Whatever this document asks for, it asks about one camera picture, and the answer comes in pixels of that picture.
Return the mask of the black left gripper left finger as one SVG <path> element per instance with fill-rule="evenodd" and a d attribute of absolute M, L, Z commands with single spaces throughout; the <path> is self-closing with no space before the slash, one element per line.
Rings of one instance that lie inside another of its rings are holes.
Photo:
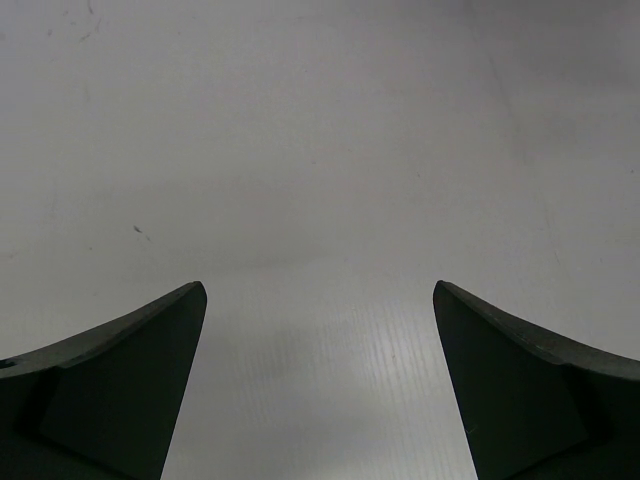
<path fill-rule="evenodd" d="M 158 479 L 204 324 L 199 281 L 1 362 L 4 479 Z"/>

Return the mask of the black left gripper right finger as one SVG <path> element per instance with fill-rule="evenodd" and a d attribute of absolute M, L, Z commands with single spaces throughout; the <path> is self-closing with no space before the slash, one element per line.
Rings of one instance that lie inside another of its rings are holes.
<path fill-rule="evenodd" d="M 638 478 L 638 361 L 451 282 L 437 282 L 433 305 L 478 478 Z"/>

